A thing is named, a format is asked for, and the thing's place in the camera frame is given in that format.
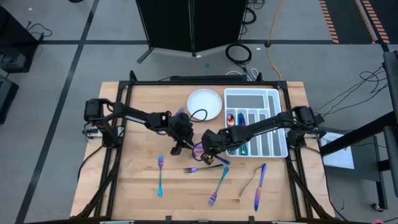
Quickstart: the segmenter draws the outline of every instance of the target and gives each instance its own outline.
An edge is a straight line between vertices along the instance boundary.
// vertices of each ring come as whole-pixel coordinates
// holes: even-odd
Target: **orange striped tape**
[[[371,26],[368,24],[368,22],[366,20],[366,16],[365,16],[364,12],[361,10],[361,6],[360,6],[359,0],[355,0],[355,4],[356,4],[356,7],[358,8],[359,13],[361,14],[362,20],[365,23],[365,26],[366,26],[366,28],[367,28],[367,30],[369,32],[369,35],[372,38],[372,44],[375,44],[376,43],[376,37],[373,35]]]
[[[365,6],[365,10],[369,13],[369,16],[371,17],[371,20],[376,27],[377,32],[380,34],[380,37],[382,41],[385,44],[390,44],[390,39],[388,38],[386,31],[384,30],[383,26],[381,25],[381,22],[379,18],[377,17],[376,13],[373,10],[372,4],[368,0],[362,0],[363,5]]]
[[[328,24],[328,29],[329,29],[329,33],[331,36],[331,40],[334,43],[338,44],[337,33],[336,33],[335,27],[333,25],[333,22],[331,21],[328,7],[326,6],[326,3],[324,0],[319,0],[319,5],[321,6],[323,16],[325,17],[326,23]]]

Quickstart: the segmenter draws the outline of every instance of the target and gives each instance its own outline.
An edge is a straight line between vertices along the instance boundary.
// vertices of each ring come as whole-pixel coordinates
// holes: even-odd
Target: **wooden tabletop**
[[[239,86],[240,88],[267,88],[266,86]],[[307,96],[302,82],[289,82],[289,95],[292,107],[307,106]],[[197,89],[208,88],[216,91],[224,101],[224,89],[236,86],[134,86],[130,106],[142,111],[175,113],[186,106],[188,96]],[[116,99],[118,82],[104,82],[100,98]],[[195,123],[194,142],[199,142],[202,134],[211,129],[217,132],[224,128],[224,115],[215,119]],[[254,216],[258,221],[295,220],[290,194],[290,185],[285,159],[239,158],[221,155],[231,161],[229,172],[218,191],[213,207],[208,199],[216,189],[223,170],[206,170],[194,174],[184,174],[184,167],[203,167],[204,162],[189,158],[190,151],[183,149],[181,155],[171,156],[175,142],[168,136],[159,136],[143,125],[128,122],[124,132],[124,146],[118,176],[112,219],[115,220],[164,220],[171,215],[173,220],[248,220]],[[309,147],[318,149],[316,140],[307,139]],[[90,155],[101,145],[100,139],[90,140],[86,155]],[[103,168],[105,149],[93,156],[81,171],[71,215],[79,213],[98,189]],[[164,155],[162,171],[163,197],[157,196],[159,168],[157,155]],[[302,160],[308,189],[319,204],[333,215],[326,187],[325,171],[321,157],[316,152],[302,149]],[[260,171],[246,187],[242,196],[239,193],[262,163],[267,164],[259,210],[254,212],[254,194],[258,186]],[[305,216],[302,194],[299,194],[300,209]],[[104,195],[105,213],[108,193]]]

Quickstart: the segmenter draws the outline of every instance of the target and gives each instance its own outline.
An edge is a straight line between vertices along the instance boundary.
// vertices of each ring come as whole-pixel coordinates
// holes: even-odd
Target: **gray floor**
[[[285,0],[275,27],[275,39],[330,40],[317,0]],[[78,40],[94,0],[78,4],[52,0],[2,0],[0,3],[21,24],[41,22],[53,30],[50,40]],[[257,13],[257,22],[248,26],[244,39],[266,39],[278,0],[268,0]],[[309,27],[316,27],[308,32]],[[88,39],[142,40],[144,31],[136,4],[131,0],[100,0]],[[249,68],[276,80],[277,74],[266,57],[263,45],[248,45],[252,50]],[[391,50],[398,46],[389,46]],[[29,73],[11,74],[20,88],[6,123],[0,127],[0,221],[14,223],[49,130],[55,107],[68,75],[76,45],[42,45]],[[224,55],[224,47],[201,52],[200,58],[169,50],[155,49],[142,64],[136,60],[147,50],[145,45],[86,45],[83,48],[44,169],[32,199],[26,222],[68,218],[76,190],[76,173],[86,146],[81,129],[87,99],[97,97],[101,82],[125,80],[134,70],[139,80],[158,80],[171,75],[220,75],[239,68]],[[379,45],[273,45],[272,58],[284,80],[303,81],[313,108],[318,108],[359,82],[359,73],[374,71],[382,62]],[[243,57],[244,52],[233,50]],[[365,83],[342,104],[351,105],[371,96],[373,83]],[[392,109],[388,89],[371,101],[326,117],[324,126],[353,129]],[[372,182],[328,176],[332,202],[352,221],[388,219],[398,212],[391,184],[385,173],[390,209],[377,213],[369,206],[376,202]]]

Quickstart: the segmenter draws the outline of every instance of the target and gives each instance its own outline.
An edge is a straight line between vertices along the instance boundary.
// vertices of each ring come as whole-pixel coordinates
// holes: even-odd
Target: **white paper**
[[[342,136],[343,134],[328,132],[321,138],[321,146],[324,146]],[[322,159],[325,166],[354,169],[354,160],[353,154],[351,152],[351,146],[348,146],[345,149],[340,149],[339,151],[329,154],[327,156],[323,156]]]

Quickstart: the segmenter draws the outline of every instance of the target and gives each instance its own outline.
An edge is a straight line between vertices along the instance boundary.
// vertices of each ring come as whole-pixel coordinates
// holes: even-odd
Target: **white plate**
[[[205,121],[211,120],[221,112],[223,108],[223,102],[221,97],[213,90],[201,89],[194,91],[188,98],[187,108],[189,113],[192,115],[194,112],[200,109],[207,110],[207,117]],[[194,118],[201,121],[205,118],[206,112],[199,111]]]

